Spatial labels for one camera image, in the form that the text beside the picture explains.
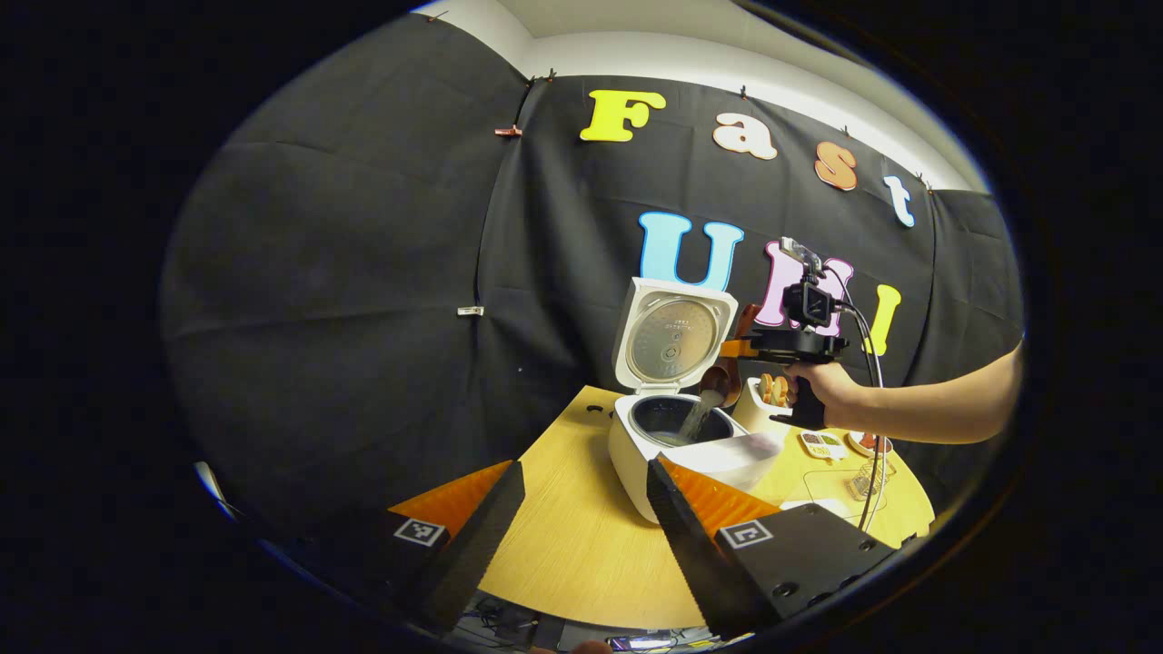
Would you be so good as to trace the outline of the wire chopstick holder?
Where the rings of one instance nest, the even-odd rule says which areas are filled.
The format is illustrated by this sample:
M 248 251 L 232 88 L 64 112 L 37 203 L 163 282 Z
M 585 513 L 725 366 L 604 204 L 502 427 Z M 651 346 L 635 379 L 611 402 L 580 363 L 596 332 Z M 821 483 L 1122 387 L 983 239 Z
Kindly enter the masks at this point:
M 873 465 L 872 460 L 868 460 L 846 481 L 846 488 L 854 500 L 865 502 L 868 497 L 876 498 L 880 495 L 882 485 L 894 475 L 896 467 L 892 462 L 877 458 L 877 465 Z

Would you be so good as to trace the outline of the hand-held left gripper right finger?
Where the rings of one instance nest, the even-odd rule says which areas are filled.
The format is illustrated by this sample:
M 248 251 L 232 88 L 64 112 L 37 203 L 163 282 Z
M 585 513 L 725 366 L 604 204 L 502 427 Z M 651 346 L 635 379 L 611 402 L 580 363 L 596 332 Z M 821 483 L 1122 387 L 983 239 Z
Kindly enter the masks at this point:
M 839 614 L 925 533 L 925 502 L 909 476 L 885 484 L 884 509 L 852 525 L 814 502 L 782 509 L 664 456 L 648 464 L 647 497 L 714 637 L 806 628 Z

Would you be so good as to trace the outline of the white toaster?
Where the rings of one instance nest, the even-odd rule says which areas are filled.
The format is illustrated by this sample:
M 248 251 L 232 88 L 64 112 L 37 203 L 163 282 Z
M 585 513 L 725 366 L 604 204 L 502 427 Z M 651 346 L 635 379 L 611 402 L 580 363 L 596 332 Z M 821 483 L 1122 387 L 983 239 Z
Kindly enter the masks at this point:
M 768 433 L 785 436 L 792 426 L 776 420 L 776 417 L 790 415 L 790 407 L 782 407 L 772 401 L 764 401 L 763 381 L 761 377 L 749 377 L 744 382 L 739 401 L 732 408 L 732 418 L 748 433 Z

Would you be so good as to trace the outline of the white rice heap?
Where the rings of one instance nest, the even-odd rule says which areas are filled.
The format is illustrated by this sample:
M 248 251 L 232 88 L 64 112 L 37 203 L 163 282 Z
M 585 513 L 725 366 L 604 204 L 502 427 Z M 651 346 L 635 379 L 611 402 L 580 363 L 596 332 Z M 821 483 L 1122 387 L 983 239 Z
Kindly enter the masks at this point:
M 676 442 L 680 446 L 694 445 L 701 441 L 702 422 L 709 419 L 713 410 L 722 401 L 723 396 L 715 390 L 701 391 L 701 397 L 694 401 L 680 429 L 676 433 Z

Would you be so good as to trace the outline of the clear plastic container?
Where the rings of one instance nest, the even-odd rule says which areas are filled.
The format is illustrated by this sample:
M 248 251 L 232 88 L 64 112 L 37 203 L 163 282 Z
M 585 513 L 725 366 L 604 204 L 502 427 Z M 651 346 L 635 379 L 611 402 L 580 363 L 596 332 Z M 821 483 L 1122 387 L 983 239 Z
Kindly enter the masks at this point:
M 826 467 L 823 471 L 805 472 L 794 492 L 790 495 L 789 500 L 782 502 L 780 507 L 798 509 L 798 506 L 814 502 L 820 509 L 830 510 L 832 513 L 846 521 L 859 525 L 861 516 L 864 514 L 865 505 L 868 505 L 865 519 L 873 519 L 882 510 L 889 509 L 889 498 L 883 497 L 880 489 L 880 495 L 876 498 L 868 497 L 865 502 L 854 500 L 848 493 L 846 481 L 850 479 L 858 468 L 841 469 L 832 465 Z

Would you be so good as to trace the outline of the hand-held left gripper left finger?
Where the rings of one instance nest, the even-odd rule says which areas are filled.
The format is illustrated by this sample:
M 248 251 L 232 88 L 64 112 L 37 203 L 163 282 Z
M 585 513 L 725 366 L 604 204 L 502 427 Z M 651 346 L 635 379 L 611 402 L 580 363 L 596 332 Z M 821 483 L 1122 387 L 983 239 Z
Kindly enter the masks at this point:
M 522 464 L 504 461 L 391 509 L 342 510 L 286 547 L 357 606 L 442 634 L 461 620 L 525 497 Z

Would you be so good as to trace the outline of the white rice cooker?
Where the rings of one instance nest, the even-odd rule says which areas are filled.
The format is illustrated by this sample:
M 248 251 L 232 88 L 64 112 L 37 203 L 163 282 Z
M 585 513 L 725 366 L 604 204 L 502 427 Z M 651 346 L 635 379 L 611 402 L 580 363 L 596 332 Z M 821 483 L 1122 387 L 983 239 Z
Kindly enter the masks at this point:
M 659 454 L 751 491 L 785 452 L 789 427 L 745 427 L 715 407 L 698 433 L 682 436 L 682 424 L 701 397 L 684 389 L 701 381 L 718 358 L 739 303 L 729 293 L 682 282 L 634 277 L 614 337 L 611 364 L 616 381 L 632 389 L 614 404 L 608 455 L 632 505 L 651 523 L 648 464 Z

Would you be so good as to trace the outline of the black backdrop cloth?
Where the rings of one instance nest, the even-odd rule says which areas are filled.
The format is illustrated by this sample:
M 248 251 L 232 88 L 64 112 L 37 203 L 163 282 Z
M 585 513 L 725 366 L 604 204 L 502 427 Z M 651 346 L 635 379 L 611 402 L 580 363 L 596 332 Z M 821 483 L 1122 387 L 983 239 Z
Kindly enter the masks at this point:
M 518 125 L 523 136 L 494 129 Z M 238 509 L 304 534 L 520 456 L 611 364 L 632 277 L 763 303 L 798 240 L 846 276 L 890 388 L 1012 351 L 1022 290 L 987 194 L 928 191 L 830 125 L 680 80 L 531 81 L 399 17 L 299 74 L 191 191 L 160 332 Z M 458 317 L 481 306 L 483 317 Z

